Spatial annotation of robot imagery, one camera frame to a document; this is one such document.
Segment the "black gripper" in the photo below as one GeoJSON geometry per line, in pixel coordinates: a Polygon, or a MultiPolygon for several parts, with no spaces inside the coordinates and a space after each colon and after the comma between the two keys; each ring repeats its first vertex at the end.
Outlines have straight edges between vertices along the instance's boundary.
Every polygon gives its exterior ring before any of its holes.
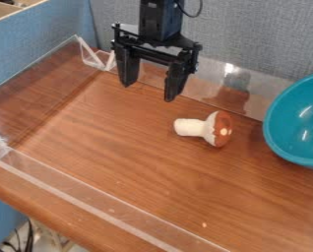
{"type": "Polygon", "coordinates": [[[190,73],[196,71],[202,45],[180,33],[164,41],[146,38],[138,33],[136,25],[116,23],[112,24],[112,29],[112,50],[122,85],[128,87],[136,82],[140,59],[170,65],[164,79],[164,100],[171,102],[183,91],[190,73]]]}

